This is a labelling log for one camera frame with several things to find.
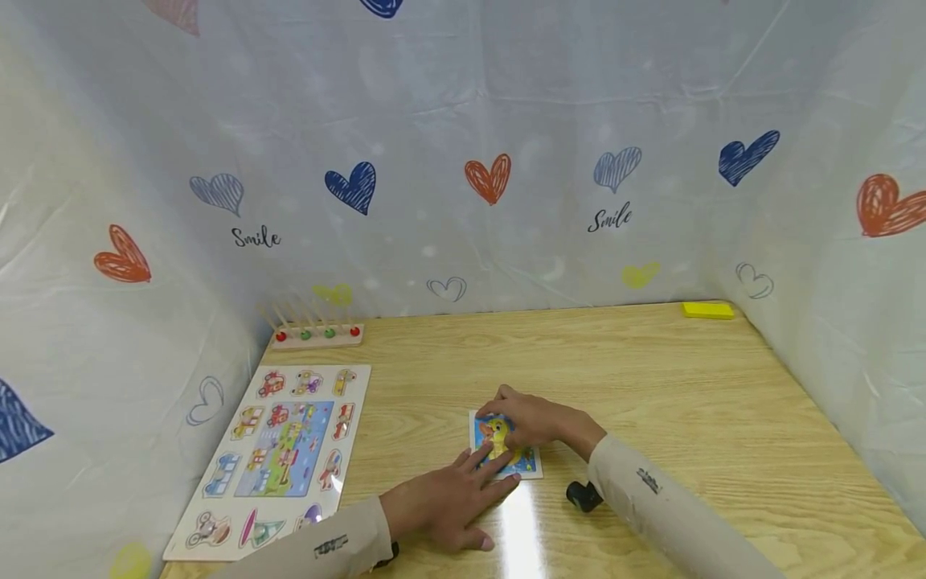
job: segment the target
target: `small jigsaw puzzle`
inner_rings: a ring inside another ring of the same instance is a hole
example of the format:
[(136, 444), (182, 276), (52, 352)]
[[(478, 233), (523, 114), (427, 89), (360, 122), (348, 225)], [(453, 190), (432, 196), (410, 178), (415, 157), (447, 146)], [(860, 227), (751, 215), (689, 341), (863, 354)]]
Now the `small jigsaw puzzle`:
[[(491, 439), (494, 444), (486, 461), (498, 457), (507, 450), (505, 437), (514, 429), (514, 424), (506, 416), (476, 418), (475, 410), (469, 413), (469, 444), (473, 450), (481, 447), (487, 439)], [(544, 478), (544, 467), (540, 462), (540, 450), (537, 447), (513, 448), (512, 450), (515, 453), (514, 458), (498, 472), (496, 479), (503, 479), (515, 472), (519, 472), (522, 479)]]

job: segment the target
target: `yellow heart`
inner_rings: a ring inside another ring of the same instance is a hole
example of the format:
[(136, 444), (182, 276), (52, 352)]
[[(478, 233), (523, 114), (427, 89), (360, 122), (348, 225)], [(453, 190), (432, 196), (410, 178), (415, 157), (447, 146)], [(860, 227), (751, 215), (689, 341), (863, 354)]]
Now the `yellow heart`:
[(147, 579), (151, 554), (141, 543), (129, 543), (119, 550), (109, 568), (109, 579)]
[(659, 264), (654, 261), (653, 263), (647, 263), (642, 268), (634, 268), (634, 266), (629, 265), (624, 268), (620, 278), (628, 287), (640, 289), (646, 287), (656, 277), (657, 273), (659, 273)]
[(354, 303), (354, 293), (351, 291), (350, 285), (346, 283), (338, 283), (333, 288), (325, 285), (313, 285), (312, 292), (335, 306), (350, 306)]

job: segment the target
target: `yellow duck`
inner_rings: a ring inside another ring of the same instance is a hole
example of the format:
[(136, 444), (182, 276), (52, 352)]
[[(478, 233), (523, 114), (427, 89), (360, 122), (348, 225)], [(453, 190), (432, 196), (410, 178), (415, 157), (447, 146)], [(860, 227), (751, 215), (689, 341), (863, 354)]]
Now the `yellow duck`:
[[(505, 446), (505, 437), (511, 432), (508, 423), (500, 418), (490, 418), (485, 422), (479, 423), (479, 431), (483, 438), (492, 439), (492, 452), (489, 453), (489, 459), (497, 459), (505, 453), (508, 448)], [(521, 448), (513, 449), (515, 456), (508, 464), (517, 464), (524, 454)]]

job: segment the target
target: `beige sleeve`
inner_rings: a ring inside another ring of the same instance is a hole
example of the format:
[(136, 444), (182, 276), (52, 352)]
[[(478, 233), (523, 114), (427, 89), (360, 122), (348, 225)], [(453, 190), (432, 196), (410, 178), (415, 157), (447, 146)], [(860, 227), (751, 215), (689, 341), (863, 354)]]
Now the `beige sleeve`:
[(392, 556), (386, 515), (380, 498), (372, 497), (270, 543), (210, 579), (343, 579)]
[(707, 504), (642, 454), (605, 436), (588, 461), (605, 502), (650, 545), (696, 579), (784, 575)]

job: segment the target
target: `white curtain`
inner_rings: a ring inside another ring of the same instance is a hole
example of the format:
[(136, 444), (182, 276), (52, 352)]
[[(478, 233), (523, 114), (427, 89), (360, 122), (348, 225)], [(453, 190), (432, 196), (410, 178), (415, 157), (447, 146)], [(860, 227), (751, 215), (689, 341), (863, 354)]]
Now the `white curtain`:
[(6, 571), (154, 576), (256, 302), (315, 284), (356, 316), (729, 299), (926, 530), (924, 21), (0, 0)]

